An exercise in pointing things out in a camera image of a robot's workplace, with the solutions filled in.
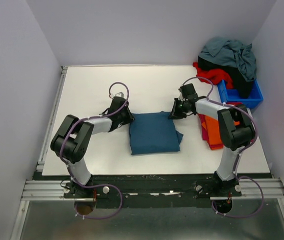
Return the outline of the teal blue t-shirt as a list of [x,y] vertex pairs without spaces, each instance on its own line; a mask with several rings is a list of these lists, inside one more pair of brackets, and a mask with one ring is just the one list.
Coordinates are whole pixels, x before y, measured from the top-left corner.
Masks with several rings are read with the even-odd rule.
[[183,134],[178,132],[169,113],[134,113],[129,125],[131,155],[176,153],[180,151]]

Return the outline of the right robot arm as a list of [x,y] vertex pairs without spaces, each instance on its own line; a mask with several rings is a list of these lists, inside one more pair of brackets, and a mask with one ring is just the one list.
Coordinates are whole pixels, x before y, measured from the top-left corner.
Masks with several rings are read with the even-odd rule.
[[207,191],[215,197],[223,196],[238,184],[236,172],[241,154],[256,137],[251,116],[242,104],[235,106],[213,101],[207,96],[198,96],[191,83],[182,85],[179,92],[180,96],[174,99],[169,119],[185,119],[191,113],[218,121],[223,153]]

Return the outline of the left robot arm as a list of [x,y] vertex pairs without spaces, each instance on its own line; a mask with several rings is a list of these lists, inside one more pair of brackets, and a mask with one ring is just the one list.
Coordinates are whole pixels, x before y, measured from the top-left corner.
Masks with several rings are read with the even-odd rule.
[[101,115],[78,118],[69,114],[64,118],[51,141],[50,149],[66,165],[79,196],[86,198],[93,190],[89,182],[92,174],[84,160],[91,136],[110,133],[133,121],[128,100],[119,96],[112,98],[110,107]]

